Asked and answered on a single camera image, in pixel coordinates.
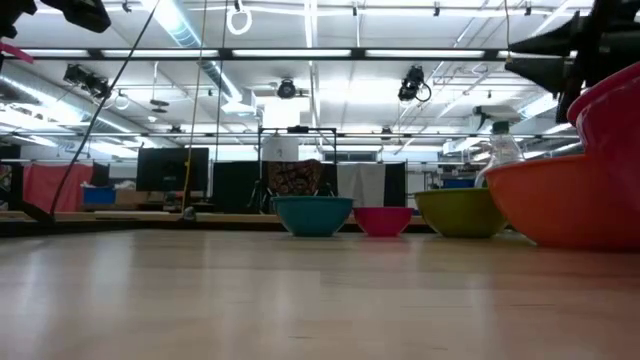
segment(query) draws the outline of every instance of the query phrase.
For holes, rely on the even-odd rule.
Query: blue bin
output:
[[[85,205],[113,205],[116,203],[116,191],[112,188],[84,188]]]

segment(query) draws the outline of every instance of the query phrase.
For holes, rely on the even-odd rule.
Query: computer monitor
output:
[[[189,149],[140,149],[138,151],[137,191],[183,191]],[[209,149],[191,150],[189,187],[191,191],[207,191],[209,182]]]

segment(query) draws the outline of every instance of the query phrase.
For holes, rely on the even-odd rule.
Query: green bowl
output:
[[[445,237],[490,238],[507,226],[486,188],[433,190],[415,197],[424,221]]]

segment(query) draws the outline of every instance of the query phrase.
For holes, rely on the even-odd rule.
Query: patterned fabric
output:
[[[313,196],[318,191],[322,163],[318,160],[300,162],[269,162],[269,189],[279,196]]]
[[[0,189],[6,191],[7,193],[11,192],[11,166],[10,165],[0,165]],[[0,200],[0,210],[2,211],[9,210],[9,204],[5,201]]]

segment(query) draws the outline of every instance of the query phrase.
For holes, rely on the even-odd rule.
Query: wooden floor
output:
[[[640,256],[136,231],[0,245],[2,360],[640,358]]]

